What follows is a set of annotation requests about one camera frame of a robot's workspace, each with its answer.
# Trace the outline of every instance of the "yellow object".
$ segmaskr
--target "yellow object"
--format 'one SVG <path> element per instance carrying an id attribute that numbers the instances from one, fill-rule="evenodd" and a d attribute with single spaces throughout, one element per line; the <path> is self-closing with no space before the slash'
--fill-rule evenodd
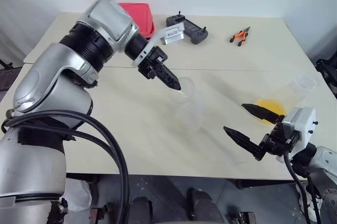
<path id="1" fill-rule="evenodd" d="M 274 113 L 277 113 L 278 115 L 285 115 L 285 109 L 284 107 L 277 101 L 271 100 L 271 99 L 259 99 L 256 104 L 260 107 L 264 107 Z"/>

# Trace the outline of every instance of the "white table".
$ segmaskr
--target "white table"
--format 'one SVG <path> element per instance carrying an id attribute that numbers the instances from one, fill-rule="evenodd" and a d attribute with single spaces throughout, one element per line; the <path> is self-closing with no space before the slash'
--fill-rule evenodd
<path id="1" fill-rule="evenodd" d="M 80 13 L 60 13 L 41 41 L 24 59 L 33 64 L 50 43 L 59 42 L 75 25 Z M 166 15 L 154 15 L 156 30 L 165 27 Z M 189 37 L 161 46 L 167 53 L 170 69 L 211 70 L 284 70 L 313 71 L 314 67 L 281 18 L 188 16 L 200 26 L 206 26 L 209 36 L 198 45 Z M 241 29 L 251 26 L 247 42 L 237 47 L 229 39 Z M 105 66 L 131 67 L 131 60 L 116 53 Z"/>
<path id="2" fill-rule="evenodd" d="M 0 105 L 0 116 L 12 108 L 16 86 L 30 69 L 25 64 Z M 272 125 L 256 120 L 240 104 L 251 102 L 287 85 L 295 72 L 183 70 L 178 77 L 193 79 L 203 96 L 203 126 L 195 133 L 179 131 L 174 124 L 175 105 L 160 80 L 147 80 L 134 68 L 104 67 L 98 86 L 89 93 L 92 116 L 115 136 L 130 174 L 203 176 L 242 179 L 290 179 L 285 166 L 266 155 L 260 162 L 236 145 L 223 126 L 237 129 L 259 143 Z M 317 73 L 321 84 L 299 105 L 314 106 L 319 125 L 312 143 L 337 151 L 337 102 Z M 99 136 L 89 126 L 80 130 Z M 65 142 L 67 172 L 117 173 L 111 158 L 98 146 L 82 139 Z"/>

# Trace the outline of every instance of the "wire cutter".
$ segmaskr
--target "wire cutter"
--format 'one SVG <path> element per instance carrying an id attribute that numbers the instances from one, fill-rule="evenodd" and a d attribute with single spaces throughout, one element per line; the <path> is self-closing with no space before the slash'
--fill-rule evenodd
<path id="1" fill-rule="evenodd" d="M 235 34 L 231 39 L 230 39 L 230 43 L 234 42 L 234 40 L 236 38 L 240 38 L 242 37 L 243 39 L 237 44 L 238 46 L 241 46 L 242 44 L 244 44 L 244 42 L 246 41 L 246 38 L 248 36 L 248 31 L 249 31 L 250 27 L 241 30 L 239 33 Z"/>

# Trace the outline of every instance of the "black game controller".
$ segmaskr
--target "black game controller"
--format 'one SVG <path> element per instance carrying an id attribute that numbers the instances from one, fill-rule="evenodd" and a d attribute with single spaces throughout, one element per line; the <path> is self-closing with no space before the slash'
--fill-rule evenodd
<path id="1" fill-rule="evenodd" d="M 208 36 L 208 31 L 206 27 L 200 28 L 199 26 L 187 20 L 184 15 L 179 14 L 170 16 L 166 19 L 167 27 L 175 25 L 177 23 L 184 23 L 185 31 L 184 33 L 191 38 L 192 44 L 198 44 L 206 39 Z"/>

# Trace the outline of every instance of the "black cable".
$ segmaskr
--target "black cable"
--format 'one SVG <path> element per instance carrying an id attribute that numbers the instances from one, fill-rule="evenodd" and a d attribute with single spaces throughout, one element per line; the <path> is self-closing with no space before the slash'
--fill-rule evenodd
<path id="1" fill-rule="evenodd" d="M 304 216 L 307 224 L 310 224 L 309 214 L 308 214 L 308 199 L 306 198 L 306 192 L 305 189 L 300 182 L 299 178 L 297 177 L 296 173 L 294 172 L 293 168 L 291 167 L 290 161 L 289 161 L 289 151 L 285 150 L 283 153 L 283 159 L 285 162 L 285 165 L 291 175 L 291 177 L 294 179 L 295 183 L 299 187 L 302 195 L 302 201 L 303 201 L 303 210 L 304 210 Z"/>
<path id="2" fill-rule="evenodd" d="M 312 202 L 314 204 L 314 210 L 315 210 L 315 214 L 316 214 L 317 224 L 321 224 L 321 217 L 320 217 L 320 212 L 319 212 L 318 206 L 317 206 L 316 193 L 315 193 L 314 185 L 313 185 L 313 182 L 312 182 L 310 176 L 307 176 L 307 179 L 308 179 L 309 188 L 310 188 L 310 195 L 311 195 L 311 198 L 312 198 Z"/>
<path id="3" fill-rule="evenodd" d="M 128 186 L 128 172 L 127 172 L 127 166 L 125 162 L 125 158 L 123 156 L 123 153 L 116 141 L 116 139 L 113 137 L 113 135 L 109 132 L 109 130 L 104 127 L 103 124 L 101 124 L 98 120 L 94 119 L 93 117 L 90 117 L 89 115 L 85 115 L 76 111 L 70 111 L 70 110 L 46 110 L 46 111 L 40 111 L 35 112 L 31 114 L 24 114 L 18 117 L 12 118 L 10 121 L 7 121 L 3 125 L 6 127 L 14 127 L 20 123 L 23 123 L 28 120 L 36 119 L 36 118 L 42 118 L 42 117 L 68 117 L 77 119 L 83 122 L 86 122 L 93 126 L 97 131 L 99 131 L 102 136 L 107 140 L 109 145 L 115 149 L 116 153 L 116 159 L 120 161 L 120 174 L 121 174 L 121 180 L 123 183 L 121 184 L 121 207 L 118 209 L 117 213 L 117 224 L 124 223 L 126 220 L 126 216 L 128 213 L 128 207 L 130 204 L 130 191 Z"/>
<path id="4" fill-rule="evenodd" d="M 119 167 L 119 165 L 120 165 L 119 161 L 116 159 L 116 153 L 114 153 L 114 151 L 111 149 L 111 147 L 108 144 L 106 144 L 104 141 L 98 139 L 97 137 L 94 137 L 94 136 L 89 135 L 87 133 L 84 133 L 84 132 L 81 132 L 81 131 L 76 131 L 76 130 L 73 130 L 73 129 L 67 129 L 67 128 L 58 128 L 58 127 L 50 127 L 50 126 L 37 126 L 37 125 L 26 124 L 26 123 L 18 124 L 16 126 L 21 127 L 21 128 L 31 128 L 31 129 L 49 131 L 49 132 L 53 132 L 53 133 L 58 133 L 60 135 L 77 136 L 77 137 L 87 139 L 87 140 L 99 145 L 100 147 L 102 147 L 112 157 L 112 159 L 117 164 L 117 167 Z"/>
<path id="5" fill-rule="evenodd" d="M 7 133 L 7 129 L 5 129 L 5 123 L 8 122 L 8 119 L 5 119 L 4 122 L 1 124 L 1 131 L 5 134 Z"/>

